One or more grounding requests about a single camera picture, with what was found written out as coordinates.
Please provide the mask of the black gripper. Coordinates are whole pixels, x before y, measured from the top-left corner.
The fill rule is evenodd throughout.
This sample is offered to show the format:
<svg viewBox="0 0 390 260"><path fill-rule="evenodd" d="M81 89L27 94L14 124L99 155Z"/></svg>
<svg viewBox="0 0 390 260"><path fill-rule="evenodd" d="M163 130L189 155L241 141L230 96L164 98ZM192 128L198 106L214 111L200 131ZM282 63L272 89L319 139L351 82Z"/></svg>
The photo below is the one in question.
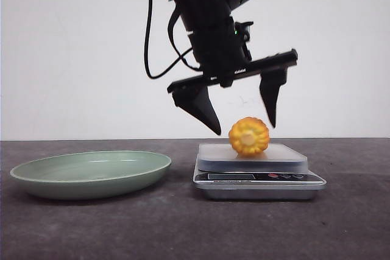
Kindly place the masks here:
<svg viewBox="0 0 390 260"><path fill-rule="evenodd" d="M246 43L250 40L249 27L253 24L252 21L239 23L229 19L221 27L190 34L193 55L202 75L178 80L168 86L168 92L173 92L175 105L217 135L221 134L221 126L207 86L219 84L226 88L236 79L260 74L260 96L269 122L275 128L280 87L287 81L287 68L297 64L298 53L295 49L252 60Z"/></svg>

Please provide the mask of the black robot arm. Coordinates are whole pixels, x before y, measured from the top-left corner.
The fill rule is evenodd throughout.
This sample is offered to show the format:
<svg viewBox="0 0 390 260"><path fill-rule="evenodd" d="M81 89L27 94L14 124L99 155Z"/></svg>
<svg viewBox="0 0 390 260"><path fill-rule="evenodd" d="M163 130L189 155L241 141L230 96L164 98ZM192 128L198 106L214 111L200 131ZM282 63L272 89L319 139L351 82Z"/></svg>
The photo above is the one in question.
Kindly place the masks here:
<svg viewBox="0 0 390 260"><path fill-rule="evenodd" d="M250 39L250 22L233 20L232 10L248 0L173 0L175 10L169 21L169 37L181 18L193 55L202 75L178 80L168 86L177 107L221 134L218 117L211 105L208 86L230 87L234 80L259 74L260 95L272 125L276 124L278 92L286 83L287 69L296 64L295 49L253 61L246 43Z"/></svg>

